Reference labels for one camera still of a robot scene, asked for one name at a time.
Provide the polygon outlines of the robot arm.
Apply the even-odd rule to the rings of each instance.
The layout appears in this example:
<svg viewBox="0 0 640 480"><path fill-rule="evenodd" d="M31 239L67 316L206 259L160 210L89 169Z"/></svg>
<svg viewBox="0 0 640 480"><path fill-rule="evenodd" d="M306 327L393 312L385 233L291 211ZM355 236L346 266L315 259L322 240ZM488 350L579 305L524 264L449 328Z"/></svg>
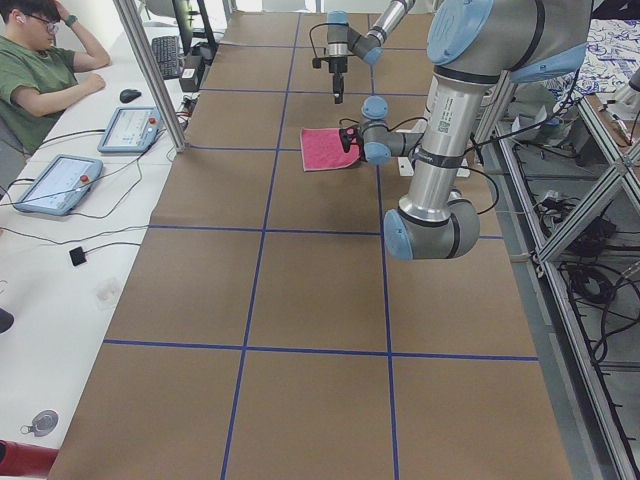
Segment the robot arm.
<svg viewBox="0 0 640 480"><path fill-rule="evenodd" d="M323 57L313 60L316 69L325 62L332 76L332 94L335 104L343 102L344 75L348 72L348 58L355 56L369 66L375 65L382 55L382 47L400 21L413 9L411 0L391 1L386 10L365 34L349 24L348 14L334 10L327 14L327 49Z"/></svg>
<svg viewBox="0 0 640 480"><path fill-rule="evenodd" d="M590 1L445 1L427 38L435 90L423 132L395 132L387 104L368 98L358 127L364 158L381 165L408 157L408 192L384 216L384 240L397 259L460 257L475 245L479 215L455 189L475 116L500 75L515 83L551 79L583 63Z"/></svg>

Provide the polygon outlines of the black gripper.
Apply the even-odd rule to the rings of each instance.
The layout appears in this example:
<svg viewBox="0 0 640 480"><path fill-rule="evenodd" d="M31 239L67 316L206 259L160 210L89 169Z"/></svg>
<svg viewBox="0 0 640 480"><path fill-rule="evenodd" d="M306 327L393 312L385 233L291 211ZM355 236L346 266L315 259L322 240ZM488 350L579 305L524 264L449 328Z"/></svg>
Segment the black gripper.
<svg viewBox="0 0 640 480"><path fill-rule="evenodd" d="M335 104L342 104L344 99L344 77L348 72L348 56L328 56L329 72L332 75L332 92Z"/></svg>
<svg viewBox="0 0 640 480"><path fill-rule="evenodd" d="M355 126L340 128L339 140L345 153L349 153L352 147L361 148L361 136Z"/></svg>

